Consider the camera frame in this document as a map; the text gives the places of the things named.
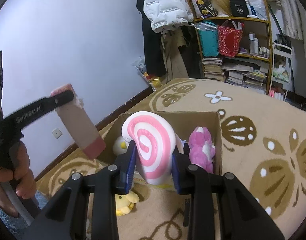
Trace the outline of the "person's left hand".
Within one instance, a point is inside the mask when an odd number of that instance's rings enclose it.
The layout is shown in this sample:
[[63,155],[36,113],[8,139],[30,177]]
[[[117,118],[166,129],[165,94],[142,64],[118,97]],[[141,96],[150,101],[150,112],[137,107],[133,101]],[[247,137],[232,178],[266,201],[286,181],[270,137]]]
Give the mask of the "person's left hand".
[[[36,182],[33,172],[29,168],[30,159],[27,154],[27,148],[23,142],[19,142],[17,148],[18,165],[14,171],[0,167],[0,183],[7,182],[12,179],[18,180],[19,184],[16,187],[16,194],[23,199],[33,198],[36,194]],[[8,196],[0,185],[0,208],[11,217],[18,217],[18,211],[13,206]]]

